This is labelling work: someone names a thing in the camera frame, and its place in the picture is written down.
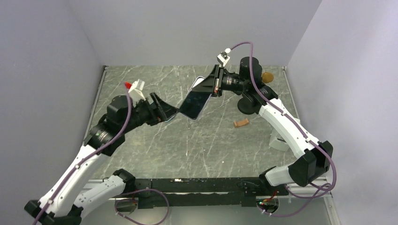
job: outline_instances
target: wooden knob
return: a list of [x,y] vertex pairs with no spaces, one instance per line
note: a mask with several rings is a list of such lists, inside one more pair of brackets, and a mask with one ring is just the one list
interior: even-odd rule
[[270,72],[265,72],[261,75],[263,83],[270,83],[274,80],[274,75]]

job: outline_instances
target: smartphone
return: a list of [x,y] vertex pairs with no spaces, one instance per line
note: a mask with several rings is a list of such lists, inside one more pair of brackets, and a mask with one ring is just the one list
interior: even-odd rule
[[187,96],[185,97],[183,103],[180,106],[179,112],[188,117],[191,120],[196,120],[200,112],[202,112],[206,103],[210,99],[210,94],[193,92],[191,91],[193,87],[200,84],[205,78],[198,76],[193,83],[191,89],[189,90]]

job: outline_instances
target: white wall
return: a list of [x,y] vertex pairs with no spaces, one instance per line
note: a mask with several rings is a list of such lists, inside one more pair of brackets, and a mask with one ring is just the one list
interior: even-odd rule
[[342,224],[397,224],[398,2],[323,0],[288,65],[302,122],[335,151]]
[[0,2],[0,224],[59,179],[82,143],[102,74],[66,1]]
[[69,2],[105,65],[209,65],[249,39],[263,65],[285,66],[321,0]]

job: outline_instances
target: marble table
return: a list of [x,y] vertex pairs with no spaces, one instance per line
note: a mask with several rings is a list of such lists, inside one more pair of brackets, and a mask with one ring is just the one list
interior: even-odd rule
[[[145,81],[143,93],[156,94],[179,107],[197,76],[206,77],[209,66],[110,66],[106,68],[90,127],[106,113],[113,97],[125,93],[121,81]],[[229,66],[238,72],[238,66]],[[286,108],[296,116],[281,67],[264,67],[274,74],[269,84]],[[172,121],[156,126],[143,125],[126,135],[111,159],[92,176],[102,179],[124,168],[137,178],[217,178],[258,176],[264,170],[291,163],[291,151],[269,147],[272,127],[260,116],[244,115],[237,109],[240,96],[225,91],[211,98],[201,116],[190,120],[178,114]],[[233,122],[248,118],[249,125],[234,128]]]

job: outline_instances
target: tabletop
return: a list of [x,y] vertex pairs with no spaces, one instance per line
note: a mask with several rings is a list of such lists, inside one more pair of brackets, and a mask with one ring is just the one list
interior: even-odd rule
[[[122,81],[141,79],[147,98],[155,92],[165,102],[179,107],[195,78],[207,77],[212,68],[213,65],[107,67],[90,127],[106,113],[113,97],[125,94]],[[237,73],[239,66],[227,69]],[[263,67],[263,72],[274,74],[273,82],[268,85],[296,117],[282,68]],[[170,122],[144,124],[134,129],[92,179],[109,177],[120,168],[137,178],[257,177],[268,168],[294,162],[291,151],[269,147],[273,128],[259,115],[242,114],[237,109],[240,98],[224,91],[222,97],[210,99],[197,120],[178,114]],[[234,121],[245,118],[249,119],[249,125],[234,128]]]

